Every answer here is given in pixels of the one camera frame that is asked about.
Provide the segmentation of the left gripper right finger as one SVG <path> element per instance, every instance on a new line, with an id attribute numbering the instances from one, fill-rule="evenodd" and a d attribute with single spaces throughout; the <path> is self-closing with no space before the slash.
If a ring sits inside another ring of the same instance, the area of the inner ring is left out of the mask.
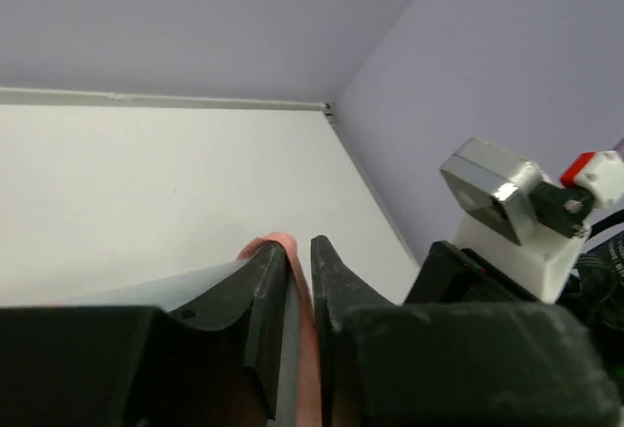
<path id="1" fill-rule="evenodd" d="M 311 243 L 327 426 L 618 426 L 586 327 L 535 301 L 395 304 Z"/>

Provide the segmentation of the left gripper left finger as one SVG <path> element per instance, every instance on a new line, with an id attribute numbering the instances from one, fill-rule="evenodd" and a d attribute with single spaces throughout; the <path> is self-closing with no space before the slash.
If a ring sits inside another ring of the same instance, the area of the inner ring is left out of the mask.
<path id="1" fill-rule="evenodd" d="M 172 311 L 6 308 L 5 426 L 264 426 L 276 415 L 288 260 L 274 242 Z"/>

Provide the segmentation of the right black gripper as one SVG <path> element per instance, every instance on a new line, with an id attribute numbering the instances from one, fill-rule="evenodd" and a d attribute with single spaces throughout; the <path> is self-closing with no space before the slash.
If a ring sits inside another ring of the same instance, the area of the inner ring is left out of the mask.
<path id="1" fill-rule="evenodd" d="M 436 242 L 406 304 L 535 301 L 475 252 Z M 580 255 L 556 303 L 589 330 L 612 377 L 623 376 L 623 242 L 606 240 Z"/>

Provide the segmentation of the orange blue checked pillowcase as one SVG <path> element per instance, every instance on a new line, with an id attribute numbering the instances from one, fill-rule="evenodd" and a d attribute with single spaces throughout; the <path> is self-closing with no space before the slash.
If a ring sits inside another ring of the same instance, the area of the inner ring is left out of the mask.
<path id="1" fill-rule="evenodd" d="M 154 306 L 172 311 L 215 287 L 241 269 L 259 248 L 274 242 L 287 254 L 288 279 L 276 415 L 264 426 L 318 426 L 322 422 L 316 332 L 297 244 L 284 233 L 256 238 L 238 258 L 217 268 L 101 291 L 65 301 L 69 306 Z"/>

